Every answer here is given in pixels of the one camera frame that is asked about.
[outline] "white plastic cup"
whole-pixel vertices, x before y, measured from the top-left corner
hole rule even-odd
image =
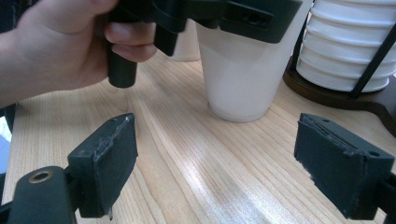
[[[278,44],[197,24],[206,96],[217,116],[249,122],[265,114],[274,100],[311,5],[311,0],[303,1]]]
[[[181,62],[201,59],[195,21],[187,20],[185,31],[177,37],[175,52],[171,59]]]

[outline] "black mount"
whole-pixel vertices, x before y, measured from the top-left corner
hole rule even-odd
[[[294,157],[346,218],[372,220],[378,208],[396,223],[394,157],[338,124],[302,114]]]
[[[112,217],[111,208],[137,157],[134,115],[105,122],[67,157],[69,166],[44,167],[22,177],[14,199],[0,207],[0,223],[77,223]]]
[[[232,34],[278,43],[301,3],[301,0],[120,0],[109,20],[157,23],[154,45],[171,56],[177,34],[184,31],[187,19],[209,29],[219,27]],[[110,51],[108,69],[113,86],[134,85],[136,63]]]

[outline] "hand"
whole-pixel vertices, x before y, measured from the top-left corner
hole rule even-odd
[[[113,51],[128,60],[143,62],[151,57],[156,51],[152,24],[104,27],[100,22],[100,15],[117,2],[41,0],[26,11],[17,29],[0,35],[0,77],[7,82],[0,84],[0,105],[11,90],[17,95],[8,104],[103,80],[107,76],[105,36],[115,44]]]

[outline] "white foam cup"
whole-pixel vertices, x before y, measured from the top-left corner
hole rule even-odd
[[[278,44],[211,30],[197,24],[206,96],[223,119],[261,118],[276,95],[312,1],[304,0]]]

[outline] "wood grain surface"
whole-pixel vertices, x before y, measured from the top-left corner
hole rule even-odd
[[[175,62],[159,52],[138,65],[130,89],[105,80],[21,102],[3,203],[12,200],[23,175],[66,167],[79,143],[107,119],[128,112],[135,114],[139,157],[114,205],[114,219],[78,223],[361,223],[344,219],[293,158],[303,112],[331,119],[396,154],[396,139],[375,115],[315,104],[283,82],[263,118],[220,119],[205,98],[200,61]],[[384,216],[379,211],[365,223],[382,223]]]

